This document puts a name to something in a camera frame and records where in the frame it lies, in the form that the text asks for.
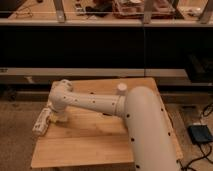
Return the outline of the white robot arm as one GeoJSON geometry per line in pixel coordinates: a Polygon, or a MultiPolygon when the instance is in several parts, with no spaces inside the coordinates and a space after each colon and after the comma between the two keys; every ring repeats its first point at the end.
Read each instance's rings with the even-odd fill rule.
{"type": "Polygon", "coordinates": [[[52,89],[49,101],[53,111],[61,113],[74,106],[119,116],[127,125],[136,171],[180,171],[164,109],[153,90],[138,86],[126,95],[103,95],[72,89],[69,80],[61,80],[52,89]]]}

